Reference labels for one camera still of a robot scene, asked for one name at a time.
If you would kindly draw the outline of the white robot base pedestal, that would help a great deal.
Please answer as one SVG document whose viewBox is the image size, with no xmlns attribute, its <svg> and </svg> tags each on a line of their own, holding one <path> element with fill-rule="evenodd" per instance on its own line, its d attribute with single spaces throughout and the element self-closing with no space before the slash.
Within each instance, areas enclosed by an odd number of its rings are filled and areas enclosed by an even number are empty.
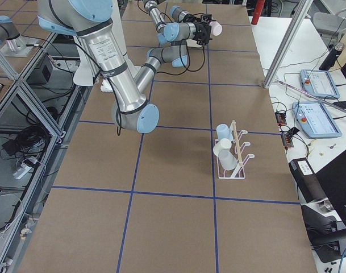
<svg viewBox="0 0 346 273">
<path fill-rule="evenodd" d="M 74 37 L 80 57 L 80 65 L 74 74 L 73 82 L 79 86 L 92 86 L 104 78 L 102 90 L 111 92 L 108 79 L 118 72 L 129 72 L 135 78 L 139 67 L 129 59 L 117 1 L 112 4 L 111 21 L 99 31 L 89 35 Z"/>
</svg>

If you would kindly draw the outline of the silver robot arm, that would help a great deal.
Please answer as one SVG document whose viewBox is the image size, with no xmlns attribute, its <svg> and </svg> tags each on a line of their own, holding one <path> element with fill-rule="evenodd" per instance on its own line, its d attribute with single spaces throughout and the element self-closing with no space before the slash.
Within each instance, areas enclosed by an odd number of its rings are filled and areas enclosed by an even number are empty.
<svg viewBox="0 0 346 273">
<path fill-rule="evenodd" d="M 164 24 L 155 1 L 144 3 L 155 25 L 163 27 L 168 48 L 152 49 L 145 64 L 133 75 L 112 32 L 112 1 L 38 1 L 40 27 L 50 32 L 73 35 L 80 39 L 91 68 L 109 82 L 115 95 L 115 123 L 121 129 L 150 133 L 159 121 L 159 110 L 143 93 L 162 63 L 181 67 L 187 63 L 181 45 L 192 39 L 193 23 Z"/>
<path fill-rule="evenodd" d="M 181 40 L 193 40 L 199 46 L 209 44 L 211 37 L 222 32 L 221 25 L 211 14 L 192 14 L 180 6 L 172 6 L 169 15 L 159 9 L 162 1 L 143 1 L 144 12 L 155 25 L 159 45 Z"/>
</svg>

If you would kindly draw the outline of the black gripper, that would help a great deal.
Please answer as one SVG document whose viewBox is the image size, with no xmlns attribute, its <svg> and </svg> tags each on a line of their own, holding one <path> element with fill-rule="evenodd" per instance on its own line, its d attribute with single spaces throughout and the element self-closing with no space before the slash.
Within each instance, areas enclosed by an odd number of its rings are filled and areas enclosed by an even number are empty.
<svg viewBox="0 0 346 273">
<path fill-rule="evenodd" d="M 193 40 L 197 42 L 198 45 L 208 45 L 211 40 L 211 25 L 209 22 L 199 22 L 194 23 L 195 31 L 193 32 Z"/>
</svg>

